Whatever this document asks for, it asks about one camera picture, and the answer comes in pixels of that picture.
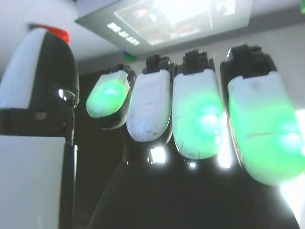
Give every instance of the ceiling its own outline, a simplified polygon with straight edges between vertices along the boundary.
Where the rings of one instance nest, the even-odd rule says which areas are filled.
[[[0,75],[13,51],[28,32],[28,23],[41,23],[66,30],[76,60],[84,61],[120,48],[76,24],[80,7],[94,5],[95,0],[0,0]],[[299,0],[255,0],[252,16],[295,7]]]

